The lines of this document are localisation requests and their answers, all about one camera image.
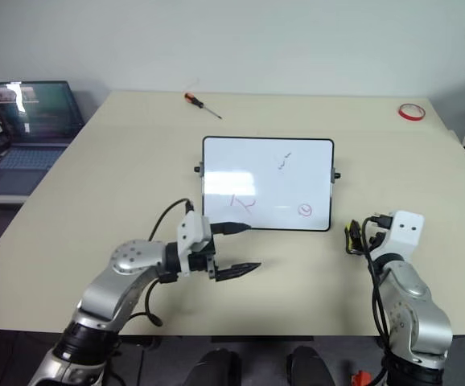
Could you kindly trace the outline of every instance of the white wall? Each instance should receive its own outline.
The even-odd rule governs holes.
[[[465,131],[465,0],[0,0],[0,80],[426,96]]]

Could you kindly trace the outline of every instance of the red marker drawing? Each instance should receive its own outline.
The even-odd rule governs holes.
[[[309,217],[309,216],[311,216],[311,213],[313,213],[313,208],[311,207],[311,205],[309,205],[307,203],[301,203],[298,206],[298,213],[301,216]]]
[[[250,204],[245,204],[243,201],[241,201],[240,199],[237,199],[236,198],[236,195],[232,195],[231,197],[231,203],[229,204],[229,206],[231,207],[233,204],[234,204],[234,201],[237,201],[238,203],[240,203],[240,205],[248,212],[250,213],[250,210],[249,210],[249,207],[253,207],[254,205],[256,205],[256,200],[254,199],[254,201]]]

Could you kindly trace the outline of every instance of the laptop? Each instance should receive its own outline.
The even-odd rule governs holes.
[[[0,83],[0,195],[29,195],[84,126],[65,81]]]

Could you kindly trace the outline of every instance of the laptop screen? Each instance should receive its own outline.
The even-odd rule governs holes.
[[[0,126],[12,142],[70,142],[84,126],[68,83],[0,83]]]

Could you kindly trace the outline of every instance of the laptop keyboard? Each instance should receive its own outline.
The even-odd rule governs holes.
[[[48,170],[63,151],[64,149],[11,149],[0,162],[0,169]]]

